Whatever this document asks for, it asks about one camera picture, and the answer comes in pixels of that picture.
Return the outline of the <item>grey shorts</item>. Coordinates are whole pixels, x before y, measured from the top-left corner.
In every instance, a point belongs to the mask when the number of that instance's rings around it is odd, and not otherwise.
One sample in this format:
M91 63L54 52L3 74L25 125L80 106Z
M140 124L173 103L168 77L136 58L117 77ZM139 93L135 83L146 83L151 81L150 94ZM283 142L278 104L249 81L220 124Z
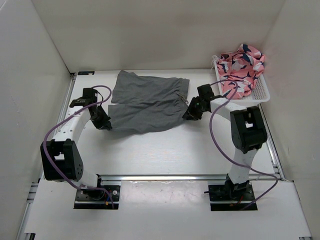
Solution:
M129 134L162 132L184 122L189 79L140 76L121 70L108 115L112 130Z

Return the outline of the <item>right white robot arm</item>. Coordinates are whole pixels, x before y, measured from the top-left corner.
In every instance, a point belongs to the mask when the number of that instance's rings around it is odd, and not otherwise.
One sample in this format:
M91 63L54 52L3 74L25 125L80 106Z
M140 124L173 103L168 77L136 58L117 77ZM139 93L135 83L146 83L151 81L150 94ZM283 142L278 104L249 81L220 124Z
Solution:
M205 112L217 113L230 121L235 152L223 193L230 200L236 200L248 189L254 157L268 138L261 112L257 106L244 107L230 103L220 95L209 98L197 96L191 100L182 118L197 121Z

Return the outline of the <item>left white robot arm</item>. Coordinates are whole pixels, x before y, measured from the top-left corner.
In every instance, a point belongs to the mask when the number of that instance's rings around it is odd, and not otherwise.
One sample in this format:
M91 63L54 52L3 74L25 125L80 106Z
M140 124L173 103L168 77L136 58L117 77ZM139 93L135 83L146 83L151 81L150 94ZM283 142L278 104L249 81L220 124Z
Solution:
M111 129L110 117L102 108L104 102L73 100L66 118L46 133L40 146L45 179L67 182L93 200L100 200L107 191L100 184L98 174L85 170L77 143L88 122L92 122L97 130Z

